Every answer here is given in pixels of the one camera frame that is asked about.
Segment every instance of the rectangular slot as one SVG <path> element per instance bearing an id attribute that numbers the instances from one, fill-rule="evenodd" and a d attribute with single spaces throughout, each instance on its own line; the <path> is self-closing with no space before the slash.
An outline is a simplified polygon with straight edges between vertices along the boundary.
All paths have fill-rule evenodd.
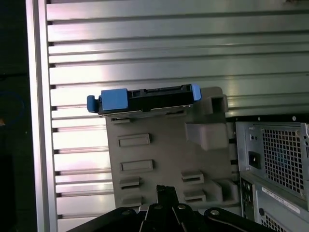
<path id="1" fill-rule="evenodd" d="M 150 144 L 150 135 L 146 134 L 135 134 L 135 135 L 126 135 L 118 137 L 118 145 L 120 147 L 126 146 L 139 146 Z"/>
<path id="2" fill-rule="evenodd" d="M 135 185 L 135 186 L 124 186 L 124 187 L 121 187 L 121 190 L 138 189 L 138 188 L 139 188 L 138 185 Z"/>
<path id="3" fill-rule="evenodd" d="M 206 202 L 206 194 L 201 190 L 184 192 L 184 200 L 187 203 Z"/>
<path id="4" fill-rule="evenodd" d="M 202 184 L 204 183 L 204 175 L 201 171 L 182 172 L 182 180 L 186 184 Z"/>
<path id="5" fill-rule="evenodd" d="M 224 97 L 211 98 L 211 105 L 212 105 L 212 112 L 214 114 L 226 112 L 225 98 Z"/>
<path id="6" fill-rule="evenodd" d="M 122 172 L 150 172 L 154 169 L 152 159 L 124 162 L 120 164 Z"/>
<path id="7" fill-rule="evenodd" d="M 122 190 L 125 189 L 138 189 L 140 186 L 140 177 L 130 177 L 120 180 L 119 186 Z"/>

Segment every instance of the metal mesh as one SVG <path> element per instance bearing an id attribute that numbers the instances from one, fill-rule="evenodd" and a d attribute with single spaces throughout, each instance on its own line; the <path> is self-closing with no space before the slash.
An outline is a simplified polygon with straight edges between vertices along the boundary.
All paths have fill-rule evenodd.
<path id="1" fill-rule="evenodd" d="M 294 131 L 264 130 L 266 177 L 297 193 L 304 189 L 300 139 Z"/>
<path id="2" fill-rule="evenodd" d="M 283 227 L 281 227 L 272 217 L 265 214 L 265 218 L 262 219 L 262 225 L 266 226 L 270 229 L 273 229 L 275 231 L 279 232 L 287 232 Z"/>

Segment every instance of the ribbed aluminum panel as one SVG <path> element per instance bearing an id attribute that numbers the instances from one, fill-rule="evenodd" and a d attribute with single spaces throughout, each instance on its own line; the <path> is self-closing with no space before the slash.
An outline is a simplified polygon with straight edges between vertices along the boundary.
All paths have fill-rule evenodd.
<path id="1" fill-rule="evenodd" d="M 197 83 L 222 88 L 227 116 L 309 110 L 309 3 L 27 3 L 45 231 L 64 232 L 114 208 L 105 121 L 87 112 L 87 95 Z"/>

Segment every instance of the black plastic part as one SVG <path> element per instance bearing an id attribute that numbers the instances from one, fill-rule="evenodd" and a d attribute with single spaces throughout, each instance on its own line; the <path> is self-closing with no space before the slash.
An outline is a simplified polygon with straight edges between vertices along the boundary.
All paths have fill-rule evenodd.
<path id="1" fill-rule="evenodd" d="M 264 209 L 259 208 L 259 214 L 263 217 L 265 215 Z"/>
<path id="2" fill-rule="evenodd" d="M 204 216 L 207 219 L 224 224 L 226 226 L 225 231 L 274 232 L 272 229 L 257 224 L 254 221 L 246 220 L 221 208 L 208 209 L 205 211 Z"/>
<path id="3" fill-rule="evenodd" d="M 157 186 L 157 200 L 146 213 L 118 208 L 69 232 L 273 232 L 220 208 L 211 208 L 204 216 L 194 212 L 178 203 L 174 187 Z"/>
<path id="4" fill-rule="evenodd" d="M 254 151 L 249 151 L 248 156 L 249 156 L 249 165 L 254 167 L 254 168 L 261 169 L 261 156 L 260 156 L 260 154 L 254 152 Z"/>
<path id="5" fill-rule="evenodd" d="M 141 219 L 137 217 L 133 209 L 122 207 L 86 222 L 68 232 L 114 232 L 125 231 L 128 228 L 130 228 L 130 231 L 139 231 L 140 224 Z"/>
<path id="6" fill-rule="evenodd" d="M 191 105 L 194 103 L 191 85 L 133 90 L 127 92 L 127 97 L 128 109 L 124 110 L 104 111 L 102 109 L 101 99 L 99 99 L 98 114 L 106 115 L 130 111 L 149 112 L 152 109 Z"/>

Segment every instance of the gray plastic bracket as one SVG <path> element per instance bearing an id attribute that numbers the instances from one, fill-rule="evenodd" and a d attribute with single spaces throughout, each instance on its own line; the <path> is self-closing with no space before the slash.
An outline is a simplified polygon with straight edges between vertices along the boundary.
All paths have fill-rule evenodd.
<path id="1" fill-rule="evenodd" d="M 122 199 L 122 206 L 123 207 L 139 207 L 142 204 L 142 197 L 141 196 L 132 196 L 125 199 Z"/>
<path id="2" fill-rule="evenodd" d="M 184 194 L 184 200 L 187 203 L 206 202 L 206 194 L 202 189 L 185 191 L 183 194 Z"/>
<path id="3" fill-rule="evenodd" d="M 153 160 L 139 160 L 131 162 L 120 163 L 120 171 L 139 173 L 139 172 L 150 172 L 154 169 Z"/>
<path id="4" fill-rule="evenodd" d="M 150 144 L 150 135 L 148 133 L 118 136 L 117 139 L 120 147 Z"/>
<path id="5" fill-rule="evenodd" d="M 184 171 L 182 172 L 182 180 L 189 185 L 204 183 L 204 174 L 201 171 Z"/>
<path id="6" fill-rule="evenodd" d="M 126 118 L 126 119 L 111 118 L 111 122 L 113 124 L 130 123 L 131 119 L 129 119 L 129 118 Z"/>
<path id="7" fill-rule="evenodd" d="M 139 176 L 132 176 L 129 178 L 121 179 L 119 182 L 119 187 L 122 190 L 125 189 L 135 189 L 139 188 L 140 186 L 140 177 Z"/>
<path id="8" fill-rule="evenodd" d="M 228 111 L 227 96 L 224 94 L 209 96 L 195 103 L 195 108 L 201 115 L 225 113 Z"/>

